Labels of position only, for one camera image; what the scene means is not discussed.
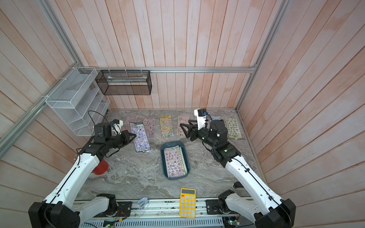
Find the cat sticker sheet pink blue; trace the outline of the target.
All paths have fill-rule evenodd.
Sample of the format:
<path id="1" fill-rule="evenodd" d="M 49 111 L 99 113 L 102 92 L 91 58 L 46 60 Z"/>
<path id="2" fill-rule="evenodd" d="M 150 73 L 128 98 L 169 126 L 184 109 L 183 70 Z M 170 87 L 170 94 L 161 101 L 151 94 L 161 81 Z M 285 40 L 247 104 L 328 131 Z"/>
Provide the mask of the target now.
<path id="1" fill-rule="evenodd" d="M 128 132 L 131 133 L 131 127 L 130 127 L 130 123 L 134 123 L 138 121 L 138 117 L 137 116 L 128 116 L 126 118 L 126 120 L 124 121 L 124 125 L 123 125 L 123 131 L 127 130 Z"/>

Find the purple cartoon sticker sheet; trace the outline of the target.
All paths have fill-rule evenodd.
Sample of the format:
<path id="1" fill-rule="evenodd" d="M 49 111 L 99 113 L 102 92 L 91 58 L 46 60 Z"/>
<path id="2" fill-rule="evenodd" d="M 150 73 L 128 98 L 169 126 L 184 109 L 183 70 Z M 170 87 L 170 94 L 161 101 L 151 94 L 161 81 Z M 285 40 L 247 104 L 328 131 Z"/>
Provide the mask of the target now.
<path id="1" fill-rule="evenodd" d="M 147 138 L 144 124 L 142 122 L 130 123 L 131 133 L 136 135 L 133 140 L 137 153 L 150 152 L 150 144 Z"/>

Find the yellow green sticker sheet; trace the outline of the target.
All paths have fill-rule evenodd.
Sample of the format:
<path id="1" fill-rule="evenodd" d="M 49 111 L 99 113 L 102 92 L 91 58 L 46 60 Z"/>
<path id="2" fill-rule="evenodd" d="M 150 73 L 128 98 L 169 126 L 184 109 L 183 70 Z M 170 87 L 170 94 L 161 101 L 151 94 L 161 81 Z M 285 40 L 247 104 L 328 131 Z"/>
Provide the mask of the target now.
<path id="1" fill-rule="evenodd" d="M 162 137 L 174 136 L 173 122 L 171 115 L 160 116 L 161 134 Z"/>

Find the teal storage tray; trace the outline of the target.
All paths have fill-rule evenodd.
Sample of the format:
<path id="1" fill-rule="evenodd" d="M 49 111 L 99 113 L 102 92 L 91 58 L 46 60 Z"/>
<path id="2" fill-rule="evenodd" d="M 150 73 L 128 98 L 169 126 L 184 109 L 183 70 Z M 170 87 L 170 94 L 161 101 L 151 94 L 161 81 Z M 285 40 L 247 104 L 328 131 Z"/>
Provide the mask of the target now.
<path id="1" fill-rule="evenodd" d="M 179 146 L 182 148 L 182 154 L 184 156 L 184 160 L 185 160 L 185 164 L 187 166 L 187 174 L 183 177 L 178 177 L 178 178 L 168 178 L 167 177 L 167 172 L 166 172 L 166 166 L 165 166 L 165 157 L 164 157 L 164 149 L 165 148 L 170 148 L 170 147 L 175 147 L 175 146 Z M 173 141 L 173 142 L 167 142 L 167 143 L 164 143 L 161 148 L 160 148 L 160 154 L 161 154 L 161 161 L 162 161 L 162 169 L 163 169 L 163 174 L 165 176 L 165 178 L 167 178 L 168 180 L 178 180 L 178 179 L 182 179 L 184 177 L 186 177 L 189 173 L 190 173 L 190 164 L 189 164 L 189 159 L 188 159 L 188 156 L 187 156 L 187 152 L 186 152 L 186 148 L 185 148 L 185 145 L 180 142 L 180 141 Z"/>

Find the pink character sticker sheet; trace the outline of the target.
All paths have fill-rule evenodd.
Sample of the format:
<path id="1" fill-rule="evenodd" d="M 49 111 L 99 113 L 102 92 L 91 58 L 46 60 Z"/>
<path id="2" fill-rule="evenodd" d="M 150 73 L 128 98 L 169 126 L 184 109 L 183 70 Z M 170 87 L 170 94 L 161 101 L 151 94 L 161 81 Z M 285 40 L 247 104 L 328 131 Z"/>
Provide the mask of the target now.
<path id="1" fill-rule="evenodd" d="M 187 166 L 182 148 L 179 146 L 165 148 L 163 152 L 167 177 L 172 179 L 185 176 L 187 174 Z"/>

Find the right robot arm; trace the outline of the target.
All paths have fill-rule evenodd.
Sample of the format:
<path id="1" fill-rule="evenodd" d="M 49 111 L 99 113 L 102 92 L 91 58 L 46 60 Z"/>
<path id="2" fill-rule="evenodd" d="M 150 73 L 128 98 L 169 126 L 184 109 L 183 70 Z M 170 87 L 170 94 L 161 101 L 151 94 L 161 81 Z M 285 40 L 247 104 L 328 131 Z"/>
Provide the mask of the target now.
<path id="1" fill-rule="evenodd" d="M 228 130 L 223 120 L 214 120 L 209 128 L 199 127 L 197 121 L 180 125 L 186 138 L 200 139 L 213 158 L 232 173 L 252 197 L 246 200 L 232 190 L 218 196 L 221 212 L 236 212 L 258 228 L 292 228 L 296 205 L 284 200 L 271 190 L 253 171 L 239 150 L 228 141 Z"/>

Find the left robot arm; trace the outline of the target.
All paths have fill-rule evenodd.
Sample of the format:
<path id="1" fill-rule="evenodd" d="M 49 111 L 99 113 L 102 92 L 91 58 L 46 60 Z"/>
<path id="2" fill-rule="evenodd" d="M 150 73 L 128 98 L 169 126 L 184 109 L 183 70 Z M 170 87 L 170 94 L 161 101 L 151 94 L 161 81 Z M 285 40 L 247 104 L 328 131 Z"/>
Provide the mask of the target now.
<path id="1" fill-rule="evenodd" d="M 119 120 L 98 123 L 94 135 L 81 148 L 78 157 L 59 185 L 42 202 L 34 202 L 29 219 L 34 228 L 78 228 L 99 214 L 114 216 L 118 203 L 113 194 L 99 194 L 76 208 L 74 201 L 88 176 L 104 160 L 111 149 L 119 151 L 137 135 L 117 127 Z"/>

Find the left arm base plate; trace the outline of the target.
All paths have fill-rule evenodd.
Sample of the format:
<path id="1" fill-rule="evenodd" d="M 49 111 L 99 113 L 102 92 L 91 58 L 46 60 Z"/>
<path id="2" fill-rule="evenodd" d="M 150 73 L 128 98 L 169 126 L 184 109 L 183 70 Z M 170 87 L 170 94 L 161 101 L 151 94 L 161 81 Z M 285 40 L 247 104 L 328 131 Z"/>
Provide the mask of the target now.
<path id="1" fill-rule="evenodd" d="M 109 209 L 109 203 L 98 203 L 95 209 L 97 214 L 94 218 L 115 218 L 115 217 L 129 217 L 131 214 L 131 201 L 117 201 L 117 207 Z"/>

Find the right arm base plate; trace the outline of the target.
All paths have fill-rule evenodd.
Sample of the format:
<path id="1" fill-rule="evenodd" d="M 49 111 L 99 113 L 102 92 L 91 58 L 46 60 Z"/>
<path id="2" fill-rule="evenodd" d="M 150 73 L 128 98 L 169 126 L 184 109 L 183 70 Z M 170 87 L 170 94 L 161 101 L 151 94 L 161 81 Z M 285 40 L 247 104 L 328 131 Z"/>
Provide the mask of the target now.
<path id="1" fill-rule="evenodd" d="M 225 202 L 221 199 L 207 199 L 206 203 L 206 212 L 209 215 L 231 215 L 236 214 L 237 212 L 232 211 L 228 208 Z"/>

